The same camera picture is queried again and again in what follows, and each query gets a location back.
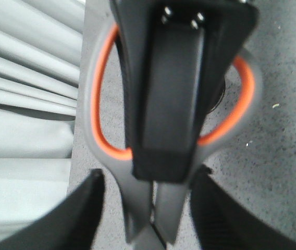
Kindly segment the black opposing left gripper right finger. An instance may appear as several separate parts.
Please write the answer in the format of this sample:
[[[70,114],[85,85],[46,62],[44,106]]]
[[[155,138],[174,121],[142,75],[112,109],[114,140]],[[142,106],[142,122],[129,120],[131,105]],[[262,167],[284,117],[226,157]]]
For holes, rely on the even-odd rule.
[[[133,175],[180,182],[258,9],[240,1],[111,1],[126,75]]]

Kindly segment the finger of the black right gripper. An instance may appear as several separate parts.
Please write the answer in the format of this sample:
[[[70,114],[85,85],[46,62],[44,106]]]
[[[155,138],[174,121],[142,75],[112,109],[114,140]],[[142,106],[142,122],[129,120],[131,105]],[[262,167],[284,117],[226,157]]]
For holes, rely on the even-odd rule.
[[[201,249],[296,249],[296,241],[260,221],[201,166],[191,182],[190,209]]]

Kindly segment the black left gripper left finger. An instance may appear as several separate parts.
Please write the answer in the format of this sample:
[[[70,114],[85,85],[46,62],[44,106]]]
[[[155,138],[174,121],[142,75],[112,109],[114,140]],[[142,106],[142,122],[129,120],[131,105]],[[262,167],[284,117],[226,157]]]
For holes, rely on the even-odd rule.
[[[105,178],[93,169],[51,212],[0,241],[0,249],[90,249],[102,217]]]

